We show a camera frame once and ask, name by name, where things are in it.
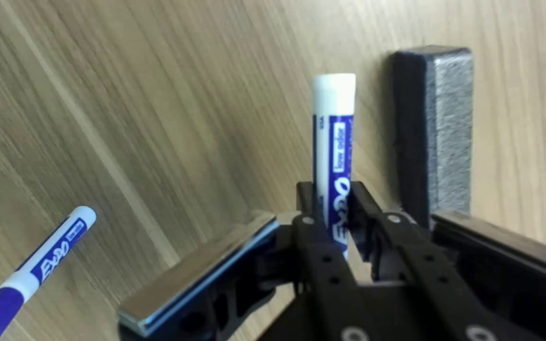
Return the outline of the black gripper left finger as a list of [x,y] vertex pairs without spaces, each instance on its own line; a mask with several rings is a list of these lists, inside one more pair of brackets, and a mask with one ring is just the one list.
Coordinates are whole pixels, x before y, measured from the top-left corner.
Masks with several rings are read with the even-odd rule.
[[259,287],[289,283],[293,298],[259,341],[390,341],[373,312],[371,289],[357,285],[321,226],[314,185],[295,183],[297,215],[280,225],[255,261]]

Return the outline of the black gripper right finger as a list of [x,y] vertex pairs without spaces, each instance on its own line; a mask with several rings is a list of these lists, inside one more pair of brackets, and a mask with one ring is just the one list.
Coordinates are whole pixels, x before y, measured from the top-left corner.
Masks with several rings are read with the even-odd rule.
[[348,230],[382,297],[399,298],[409,312],[392,336],[532,341],[530,331],[483,306],[426,228],[405,213],[382,211],[361,181],[348,194]]

